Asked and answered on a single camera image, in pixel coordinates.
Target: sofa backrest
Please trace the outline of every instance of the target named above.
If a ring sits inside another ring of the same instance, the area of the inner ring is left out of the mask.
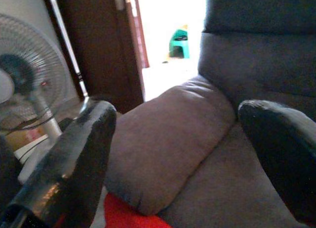
[[[207,0],[198,70],[235,110],[271,100],[316,120],[316,0]]]

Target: gray sofa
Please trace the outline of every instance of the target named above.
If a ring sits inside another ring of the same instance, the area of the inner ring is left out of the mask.
[[[207,0],[199,75],[118,119],[106,187],[175,228],[305,227],[237,120],[245,99],[316,120],[316,0]]]

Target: green object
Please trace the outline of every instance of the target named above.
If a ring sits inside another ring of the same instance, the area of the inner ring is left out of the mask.
[[[172,36],[170,43],[169,43],[169,55],[170,57],[174,57],[174,49],[175,47],[182,48],[183,57],[185,59],[190,58],[189,53],[189,43],[188,43],[188,32],[182,29],[178,29]]]

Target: red fabric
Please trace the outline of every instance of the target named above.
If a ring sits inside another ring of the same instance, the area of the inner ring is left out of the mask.
[[[171,228],[157,216],[143,216],[108,193],[104,200],[106,228]]]

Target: wooden door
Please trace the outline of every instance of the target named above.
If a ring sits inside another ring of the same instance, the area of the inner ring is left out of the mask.
[[[143,102],[141,66],[128,18],[115,0],[57,0],[90,96],[125,113]]]

